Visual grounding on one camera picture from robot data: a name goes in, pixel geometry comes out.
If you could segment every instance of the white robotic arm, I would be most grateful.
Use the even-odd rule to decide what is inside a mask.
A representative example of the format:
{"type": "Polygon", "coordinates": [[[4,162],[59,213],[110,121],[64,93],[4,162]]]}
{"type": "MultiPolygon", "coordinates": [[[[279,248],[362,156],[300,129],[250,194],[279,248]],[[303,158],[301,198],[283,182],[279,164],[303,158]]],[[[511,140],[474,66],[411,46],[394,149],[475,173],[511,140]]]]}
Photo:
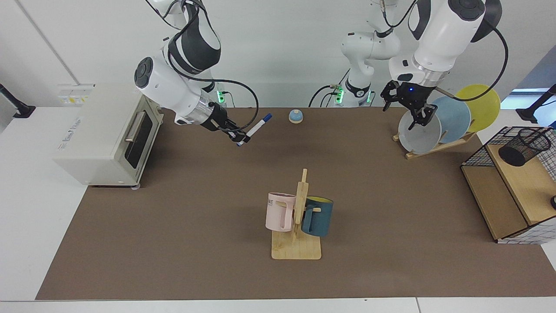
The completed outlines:
{"type": "Polygon", "coordinates": [[[471,42],[488,35],[500,21],[500,0],[419,0],[409,27],[419,48],[389,61],[390,81],[381,97],[388,109],[392,102],[407,107],[415,124],[426,126],[437,109],[427,98],[454,67],[455,60],[471,42]]]}
{"type": "Polygon", "coordinates": [[[139,63],[135,71],[136,86],[160,106],[174,111],[176,124],[202,125],[211,131],[223,131],[234,142],[246,142],[245,132],[228,119],[221,101],[210,96],[216,83],[209,68],[220,60],[220,40],[210,25],[202,0],[158,0],[152,5],[161,17],[165,12],[169,15],[180,10],[183,19],[175,18],[173,26],[185,25],[158,53],[139,63]]]}
{"type": "MultiPolygon", "coordinates": [[[[385,10],[392,16],[398,0],[386,0],[385,10]]],[[[339,106],[358,107],[369,100],[375,69],[371,60],[388,60],[400,51],[400,40],[382,17],[380,0],[370,0],[368,24],[375,32],[348,33],[342,42],[342,53],[350,61],[349,75],[342,82],[344,96],[339,106]]]]}

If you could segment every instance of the white table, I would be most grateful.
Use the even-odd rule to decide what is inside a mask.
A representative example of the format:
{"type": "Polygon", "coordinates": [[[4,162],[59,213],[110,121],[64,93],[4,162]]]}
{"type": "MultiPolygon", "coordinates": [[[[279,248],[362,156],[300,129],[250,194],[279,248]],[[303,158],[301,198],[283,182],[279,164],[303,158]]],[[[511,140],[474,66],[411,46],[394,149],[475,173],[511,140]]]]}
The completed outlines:
{"type": "MultiPolygon", "coordinates": [[[[38,108],[0,134],[0,312],[553,312],[548,298],[395,298],[242,301],[34,301],[85,193],[51,155],[78,114],[38,108]]],[[[531,125],[502,111],[479,133],[488,140],[502,126],[531,125]]],[[[556,265],[556,243],[543,246],[556,265]]]]}

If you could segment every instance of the brown tabletop mat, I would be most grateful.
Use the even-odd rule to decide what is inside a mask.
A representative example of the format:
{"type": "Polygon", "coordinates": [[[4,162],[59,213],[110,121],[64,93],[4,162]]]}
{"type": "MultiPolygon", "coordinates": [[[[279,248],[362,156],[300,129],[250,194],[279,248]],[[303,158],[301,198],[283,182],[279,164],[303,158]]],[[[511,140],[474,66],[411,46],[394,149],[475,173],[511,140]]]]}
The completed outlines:
{"type": "MultiPolygon", "coordinates": [[[[137,191],[88,188],[38,300],[556,296],[536,245],[496,244],[459,165],[471,143],[413,160],[404,109],[261,109],[245,146],[166,112],[137,191]],[[275,261],[268,192],[334,200],[319,261],[275,261]]],[[[239,124],[253,109],[230,109],[239,124]]]]}

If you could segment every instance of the white marker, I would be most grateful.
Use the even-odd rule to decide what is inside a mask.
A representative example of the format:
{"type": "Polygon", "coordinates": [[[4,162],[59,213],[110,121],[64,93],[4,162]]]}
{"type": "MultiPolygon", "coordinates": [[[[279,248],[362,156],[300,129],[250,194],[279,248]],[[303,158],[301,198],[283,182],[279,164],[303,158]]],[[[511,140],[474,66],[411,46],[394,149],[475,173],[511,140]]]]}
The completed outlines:
{"type": "MultiPolygon", "coordinates": [[[[245,134],[246,138],[251,139],[251,137],[263,126],[266,124],[266,122],[268,122],[270,119],[272,118],[272,114],[268,113],[262,120],[260,120],[257,125],[253,126],[253,128],[251,128],[247,134],[245,134]]],[[[245,143],[245,141],[240,141],[237,143],[237,146],[242,146],[245,143]]]]}

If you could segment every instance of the green indicator light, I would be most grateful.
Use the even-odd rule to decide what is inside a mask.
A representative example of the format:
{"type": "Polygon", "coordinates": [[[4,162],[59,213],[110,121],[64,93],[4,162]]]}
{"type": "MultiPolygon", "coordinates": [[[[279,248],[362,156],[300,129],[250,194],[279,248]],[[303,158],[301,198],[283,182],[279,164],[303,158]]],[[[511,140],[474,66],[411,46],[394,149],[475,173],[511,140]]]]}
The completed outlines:
{"type": "Polygon", "coordinates": [[[216,91],[216,93],[218,94],[218,102],[224,103],[224,101],[226,101],[226,99],[224,99],[224,95],[220,91],[216,91]]]}
{"type": "Polygon", "coordinates": [[[344,100],[344,89],[338,87],[338,95],[336,96],[336,103],[340,104],[344,100]]]}

